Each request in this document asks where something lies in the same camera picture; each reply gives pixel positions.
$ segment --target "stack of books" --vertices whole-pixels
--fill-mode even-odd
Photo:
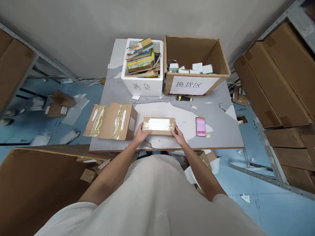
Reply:
[[[153,42],[146,38],[127,49],[129,74],[125,77],[155,78],[160,73],[161,53],[154,52]]]

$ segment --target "styrofoam box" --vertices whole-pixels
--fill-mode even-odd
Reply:
[[[125,57],[127,55],[127,48],[134,45],[137,42],[140,42],[142,39],[127,39],[127,45],[125,50]],[[152,40],[154,46],[154,52],[160,52],[160,74],[158,78],[130,78],[125,77],[128,75],[127,61],[124,60],[122,66],[121,78],[125,85],[127,86],[129,92],[133,96],[162,96],[162,87],[163,87],[163,41],[161,40]]]

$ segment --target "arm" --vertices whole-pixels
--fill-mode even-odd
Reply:
[[[186,158],[191,166],[191,170],[207,199],[212,201],[214,196],[219,193],[227,195],[212,171],[188,145],[183,133],[177,126],[175,129],[176,131],[171,131],[172,135],[176,138],[177,143],[183,148]]]
[[[78,202],[92,202],[100,205],[113,192],[115,192],[126,177],[132,156],[137,147],[150,133],[152,133],[152,130],[142,131],[141,123],[136,132],[135,139],[125,148],[125,150],[107,164],[106,171],[100,173]]]

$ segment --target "gray wall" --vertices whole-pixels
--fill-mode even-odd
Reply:
[[[106,76],[115,38],[220,38],[228,62],[290,0],[1,0],[0,21],[79,77]]]

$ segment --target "white t-shirt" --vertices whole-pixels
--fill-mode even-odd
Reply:
[[[57,212],[35,236],[266,235],[228,196],[209,202],[178,161],[152,155],[135,161],[124,183],[101,205],[79,202]]]

